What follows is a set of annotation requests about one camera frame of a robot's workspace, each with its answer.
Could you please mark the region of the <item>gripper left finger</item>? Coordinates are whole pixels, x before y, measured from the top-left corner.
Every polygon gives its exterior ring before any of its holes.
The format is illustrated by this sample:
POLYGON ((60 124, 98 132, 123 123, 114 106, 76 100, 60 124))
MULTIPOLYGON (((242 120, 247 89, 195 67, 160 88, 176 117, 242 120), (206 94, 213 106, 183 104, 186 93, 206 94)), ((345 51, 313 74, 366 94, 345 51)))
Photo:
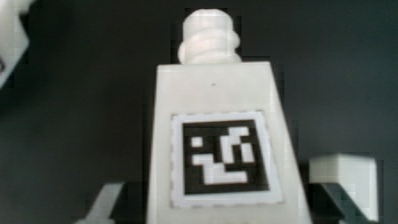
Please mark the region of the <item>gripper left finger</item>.
POLYGON ((146 224, 146 183, 103 185, 83 218, 73 224, 146 224))

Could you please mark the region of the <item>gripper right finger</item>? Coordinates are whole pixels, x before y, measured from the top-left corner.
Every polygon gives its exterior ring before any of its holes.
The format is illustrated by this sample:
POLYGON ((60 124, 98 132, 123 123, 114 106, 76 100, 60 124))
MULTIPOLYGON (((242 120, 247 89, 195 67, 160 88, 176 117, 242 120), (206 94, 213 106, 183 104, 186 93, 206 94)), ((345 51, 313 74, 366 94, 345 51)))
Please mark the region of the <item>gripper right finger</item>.
POLYGON ((332 154, 309 160, 309 204, 314 224, 378 224, 371 157, 332 154))

